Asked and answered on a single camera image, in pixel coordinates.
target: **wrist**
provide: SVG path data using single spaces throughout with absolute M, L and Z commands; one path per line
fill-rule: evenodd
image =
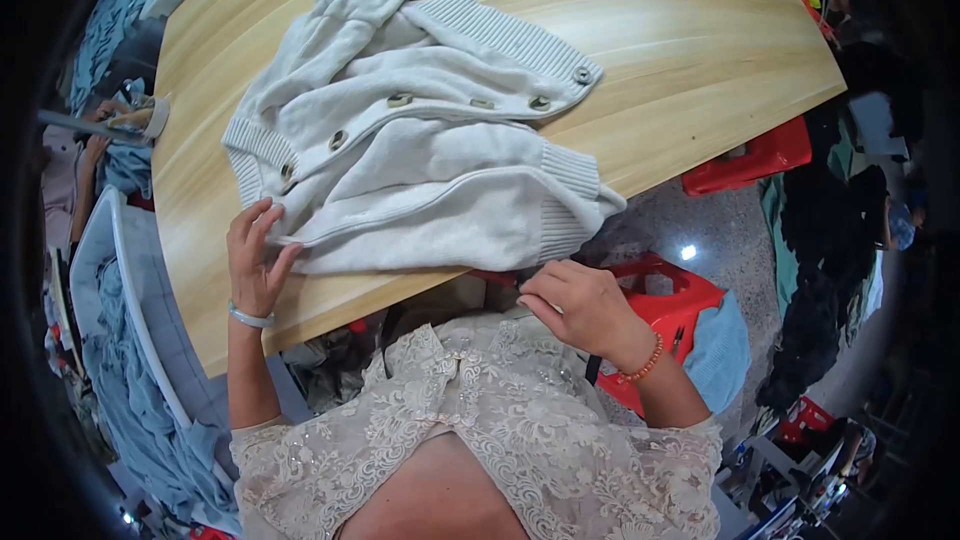
M 640 371 L 654 354 L 657 348 L 657 334 L 641 318 L 625 326 L 625 330 L 617 334 L 615 342 L 611 342 L 610 350 L 601 357 L 609 361 L 623 373 Z
M 227 317 L 226 334 L 228 340 L 236 340 L 244 343 L 253 341 L 260 342 L 260 339 L 263 337 L 263 328 L 247 325 L 232 315 L 228 315 Z

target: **ribbed cuff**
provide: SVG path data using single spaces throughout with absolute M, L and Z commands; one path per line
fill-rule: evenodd
M 244 209 L 263 196 L 259 162 L 273 166 L 278 172 L 285 165 L 295 170 L 299 162 L 286 138 L 244 117 L 230 118 L 221 144 L 226 147 L 230 166 L 237 176 Z
M 416 0 L 409 5 L 533 72 L 564 82 L 576 102 L 582 101 L 603 76 L 603 68 L 586 54 L 539 25 L 476 0 Z
M 593 203 L 596 200 L 600 177 L 594 157 L 544 140 L 540 167 L 584 201 Z M 570 257 L 593 235 L 584 228 L 584 222 L 554 196 L 548 196 L 540 205 L 540 225 L 538 263 Z

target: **forearm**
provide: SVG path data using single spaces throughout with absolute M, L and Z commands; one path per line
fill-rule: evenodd
M 711 416 L 687 372 L 670 354 L 660 355 L 650 373 L 633 383 L 651 428 L 689 428 Z
M 640 371 L 653 354 L 656 343 L 652 331 L 649 335 L 644 333 L 644 337 L 630 347 L 629 356 L 623 355 L 625 351 L 621 350 L 620 355 L 609 360 L 620 371 Z M 711 416 L 710 409 L 687 372 L 666 348 L 647 375 L 633 385 L 643 405 L 643 417 L 651 428 L 689 428 Z
M 262 330 L 233 317 L 227 324 L 226 391 L 230 427 L 249 428 L 281 414 L 281 402 L 260 343 Z
M 90 220 L 93 211 L 93 188 L 96 184 L 97 169 L 95 166 L 83 165 L 80 168 L 77 183 L 77 204 L 73 209 L 73 220 L 70 226 L 70 243 L 78 243 Z
M 846 456 L 846 461 L 843 464 L 843 467 L 840 468 L 840 475 L 846 477 L 850 474 L 851 468 L 854 467 L 854 460 L 857 458 L 857 450 L 860 448 L 860 444 L 863 443 L 863 435 L 858 435 L 858 437 L 853 440 L 853 443 L 849 447 L 849 454 Z

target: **black garment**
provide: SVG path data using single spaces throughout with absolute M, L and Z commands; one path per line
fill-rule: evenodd
M 815 266 L 802 266 L 783 318 L 783 340 L 756 403 L 785 414 L 834 366 L 840 352 L 834 283 Z
M 886 46 L 855 42 L 834 51 L 833 57 L 846 81 L 850 97 L 882 92 L 890 98 L 894 119 L 891 138 L 902 136 L 915 144 L 924 135 L 923 87 L 913 73 L 915 67 Z
M 847 186 L 857 209 L 864 213 L 868 237 L 882 245 L 884 220 L 887 217 L 886 199 L 890 195 L 886 174 L 878 164 L 872 164 L 849 178 Z
M 847 306 L 876 260 L 877 245 L 861 215 L 858 195 L 822 162 L 787 171 L 783 191 L 786 204 L 780 218 L 786 246 L 796 253 L 801 268 L 819 267 L 833 282 L 836 325 L 842 328 Z

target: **woman's left hand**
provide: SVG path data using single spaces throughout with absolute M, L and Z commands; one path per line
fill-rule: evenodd
M 273 312 L 294 259 L 304 249 L 299 242 L 288 244 L 272 267 L 263 264 L 267 233 L 283 216 L 283 205 L 271 205 L 272 198 L 253 203 L 234 218 L 226 233 L 230 298 L 234 307 L 255 318 L 267 318 Z

